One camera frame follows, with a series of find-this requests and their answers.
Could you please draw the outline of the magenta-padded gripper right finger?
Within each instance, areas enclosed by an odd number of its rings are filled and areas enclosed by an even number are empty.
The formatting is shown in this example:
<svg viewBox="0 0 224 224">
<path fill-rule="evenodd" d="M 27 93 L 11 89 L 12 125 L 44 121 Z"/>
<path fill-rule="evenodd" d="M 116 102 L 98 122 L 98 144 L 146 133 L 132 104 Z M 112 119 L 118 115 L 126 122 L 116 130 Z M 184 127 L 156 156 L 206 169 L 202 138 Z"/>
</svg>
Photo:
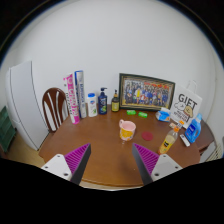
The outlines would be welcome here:
<svg viewBox="0 0 224 224">
<path fill-rule="evenodd" d="M 167 154 L 158 155 L 136 143 L 132 144 L 132 154 L 144 185 L 182 169 L 182 167 Z"/>
</svg>

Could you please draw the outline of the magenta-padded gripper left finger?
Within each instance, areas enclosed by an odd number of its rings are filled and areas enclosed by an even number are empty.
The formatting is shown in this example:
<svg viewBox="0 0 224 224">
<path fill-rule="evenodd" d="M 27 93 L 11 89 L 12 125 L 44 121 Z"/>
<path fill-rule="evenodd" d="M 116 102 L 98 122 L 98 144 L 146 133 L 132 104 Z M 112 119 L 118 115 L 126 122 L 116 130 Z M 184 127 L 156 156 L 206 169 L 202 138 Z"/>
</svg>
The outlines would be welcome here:
<svg viewBox="0 0 224 224">
<path fill-rule="evenodd" d="M 56 154 L 42 169 L 79 185 L 91 155 L 91 144 L 87 143 L 66 155 Z"/>
</svg>

